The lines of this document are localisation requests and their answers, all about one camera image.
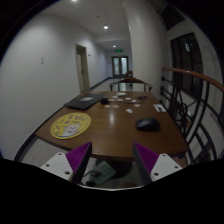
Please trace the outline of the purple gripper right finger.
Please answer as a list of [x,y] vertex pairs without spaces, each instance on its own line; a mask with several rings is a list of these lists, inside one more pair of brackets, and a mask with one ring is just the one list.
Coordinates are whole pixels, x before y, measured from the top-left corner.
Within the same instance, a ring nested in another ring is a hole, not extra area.
[[148,185],[182,169],[168,154],[158,154],[139,143],[133,144],[133,155],[143,185]]

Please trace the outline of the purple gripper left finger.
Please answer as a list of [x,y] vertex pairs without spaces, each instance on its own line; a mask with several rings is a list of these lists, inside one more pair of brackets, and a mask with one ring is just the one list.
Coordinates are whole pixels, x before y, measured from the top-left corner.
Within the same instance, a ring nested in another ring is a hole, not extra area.
[[92,154],[92,143],[88,142],[68,153],[58,152],[41,169],[65,180],[79,184]]

